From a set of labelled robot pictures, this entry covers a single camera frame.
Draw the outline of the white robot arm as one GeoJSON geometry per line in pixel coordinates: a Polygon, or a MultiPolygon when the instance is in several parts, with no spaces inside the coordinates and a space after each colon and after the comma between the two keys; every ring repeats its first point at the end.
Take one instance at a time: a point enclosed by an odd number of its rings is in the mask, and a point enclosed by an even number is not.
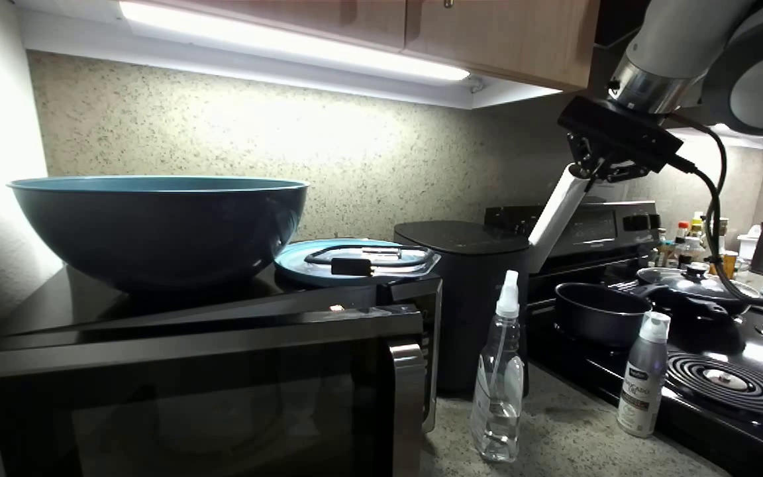
{"type": "Polygon", "coordinates": [[[558,114],[569,177],[627,181],[664,165],[690,173],[661,116],[696,106],[733,132],[763,134],[763,0],[648,0],[603,101],[558,114]]]}

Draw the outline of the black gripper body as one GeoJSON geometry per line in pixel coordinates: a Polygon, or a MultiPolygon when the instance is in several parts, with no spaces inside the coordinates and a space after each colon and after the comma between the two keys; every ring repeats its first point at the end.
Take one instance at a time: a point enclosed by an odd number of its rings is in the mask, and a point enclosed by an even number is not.
{"type": "Polygon", "coordinates": [[[575,94],[558,114],[573,150],[569,173],[583,181],[619,182],[660,173],[681,140],[644,114],[575,94]]]}

